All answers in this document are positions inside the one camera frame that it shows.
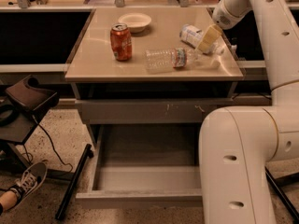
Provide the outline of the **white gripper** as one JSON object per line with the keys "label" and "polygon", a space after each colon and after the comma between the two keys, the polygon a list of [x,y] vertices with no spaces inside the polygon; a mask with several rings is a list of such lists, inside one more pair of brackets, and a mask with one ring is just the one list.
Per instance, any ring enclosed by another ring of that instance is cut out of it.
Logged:
{"label": "white gripper", "polygon": [[210,47],[221,36],[222,30],[233,28],[248,13],[248,0],[220,0],[212,13],[212,19],[216,24],[208,26],[197,45],[197,49],[203,53],[209,51]]}

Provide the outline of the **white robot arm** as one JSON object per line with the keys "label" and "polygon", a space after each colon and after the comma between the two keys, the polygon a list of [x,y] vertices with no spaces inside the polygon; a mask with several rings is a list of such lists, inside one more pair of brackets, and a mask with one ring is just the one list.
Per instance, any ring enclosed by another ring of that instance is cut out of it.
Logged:
{"label": "white robot arm", "polygon": [[229,29],[253,12],[271,89],[270,106],[227,106],[199,134],[206,224],[276,224],[269,161],[299,156],[299,31],[285,0],[221,0],[213,20]]}

